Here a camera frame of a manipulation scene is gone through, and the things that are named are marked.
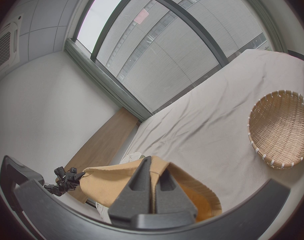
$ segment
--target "yellow garment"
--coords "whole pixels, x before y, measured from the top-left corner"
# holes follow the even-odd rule
[[[142,159],[114,166],[86,168],[85,175],[80,180],[83,193],[103,206],[110,207]],[[153,211],[155,211],[155,186],[166,168],[198,209],[197,222],[222,213],[220,201],[212,190],[175,164],[166,162],[157,156],[152,156],[150,166]]]

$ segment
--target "air conditioner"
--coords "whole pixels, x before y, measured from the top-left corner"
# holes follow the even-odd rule
[[[19,58],[19,34],[22,15],[18,15],[4,24],[0,31],[0,75],[17,64]]]

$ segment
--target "wood panel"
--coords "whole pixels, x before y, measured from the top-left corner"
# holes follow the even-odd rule
[[[80,173],[87,167],[108,166],[137,121],[138,118],[125,108],[121,108],[93,134],[64,169],[67,171],[71,167],[76,167]],[[87,200],[80,186],[68,193],[82,203]]]

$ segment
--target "bed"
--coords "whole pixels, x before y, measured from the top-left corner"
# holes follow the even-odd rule
[[[247,118],[259,98],[284,89],[304,96],[304,61],[246,50],[144,121],[123,157],[140,152],[174,162],[217,194],[223,212],[273,178],[291,188],[283,218],[270,226],[280,227],[304,194],[304,160],[290,170],[270,168],[250,144]]]

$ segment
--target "bamboo basket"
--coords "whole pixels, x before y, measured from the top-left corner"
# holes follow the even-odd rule
[[[251,110],[247,131],[269,166],[292,168],[304,159],[304,97],[290,90],[265,95]]]

